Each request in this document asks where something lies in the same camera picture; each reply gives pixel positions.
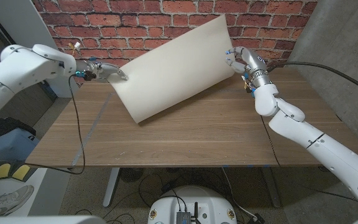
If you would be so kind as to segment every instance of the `red brick wall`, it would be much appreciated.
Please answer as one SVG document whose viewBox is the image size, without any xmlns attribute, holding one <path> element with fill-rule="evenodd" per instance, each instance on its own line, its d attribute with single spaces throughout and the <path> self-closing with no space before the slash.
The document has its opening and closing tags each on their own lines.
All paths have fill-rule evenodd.
<svg viewBox="0 0 358 224">
<path fill-rule="evenodd" d="M 255 49 L 269 63 L 283 61 L 317 0 L 166 1 L 33 0 L 60 50 L 82 43 L 77 58 L 105 58 L 122 66 L 205 22 L 226 15 L 233 46 Z"/>
</svg>

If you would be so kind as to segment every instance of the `white paper sheet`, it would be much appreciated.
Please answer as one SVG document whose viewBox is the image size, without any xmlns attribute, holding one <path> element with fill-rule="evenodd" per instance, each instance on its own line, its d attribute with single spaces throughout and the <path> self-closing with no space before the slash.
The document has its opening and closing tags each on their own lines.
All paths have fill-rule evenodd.
<svg viewBox="0 0 358 224">
<path fill-rule="evenodd" d="M 225 16 L 197 27 L 125 64 L 108 80 L 136 123 L 231 77 Z"/>
</svg>

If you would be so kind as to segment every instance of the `wooden table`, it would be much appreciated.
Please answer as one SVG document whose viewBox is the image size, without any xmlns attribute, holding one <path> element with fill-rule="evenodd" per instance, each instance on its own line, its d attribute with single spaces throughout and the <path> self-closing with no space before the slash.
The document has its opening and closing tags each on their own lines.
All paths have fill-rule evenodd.
<svg viewBox="0 0 358 224">
<path fill-rule="evenodd" d="M 358 139 L 296 70 L 277 68 L 270 77 L 280 96 L 306 120 L 358 153 Z M 86 83 L 75 95 L 87 166 L 277 166 L 254 99 L 239 75 L 136 124 L 108 83 Z M 301 146 L 269 126 L 282 166 L 318 165 Z M 78 151 L 76 116 L 70 102 L 27 162 L 70 167 Z"/>
</svg>

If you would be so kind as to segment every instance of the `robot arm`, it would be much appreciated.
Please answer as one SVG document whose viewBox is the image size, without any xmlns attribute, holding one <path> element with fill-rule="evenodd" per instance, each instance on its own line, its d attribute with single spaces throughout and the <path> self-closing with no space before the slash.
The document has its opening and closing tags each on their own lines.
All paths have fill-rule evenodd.
<svg viewBox="0 0 358 224">
<path fill-rule="evenodd" d="M 255 95 L 255 108 L 262 116 L 273 116 L 269 126 L 273 131 L 295 141 L 340 179 L 358 199 L 358 155 L 346 146 L 305 121 L 305 114 L 283 99 L 276 98 L 277 87 L 267 75 L 266 65 L 255 52 L 235 47 L 227 54 L 240 54 L 247 65 L 227 63 L 235 71 L 248 73 Z"/>
<path fill-rule="evenodd" d="M 0 109 L 16 93 L 47 78 L 86 75 L 87 80 L 101 80 L 114 73 L 128 79 L 118 67 L 108 63 L 76 61 L 69 54 L 41 44 L 32 49 L 10 45 L 1 52 Z"/>
</svg>

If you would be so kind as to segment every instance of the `shoe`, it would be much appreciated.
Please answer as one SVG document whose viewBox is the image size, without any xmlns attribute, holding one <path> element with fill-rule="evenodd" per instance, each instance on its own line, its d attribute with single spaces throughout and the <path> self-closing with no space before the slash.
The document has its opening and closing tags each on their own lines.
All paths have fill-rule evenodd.
<svg viewBox="0 0 358 224">
<path fill-rule="evenodd" d="M 8 215 L 19 209 L 30 198 L 34 187 L 27 185 L 13 193 L 0 196 L 0 216 Z"/>
</svg>

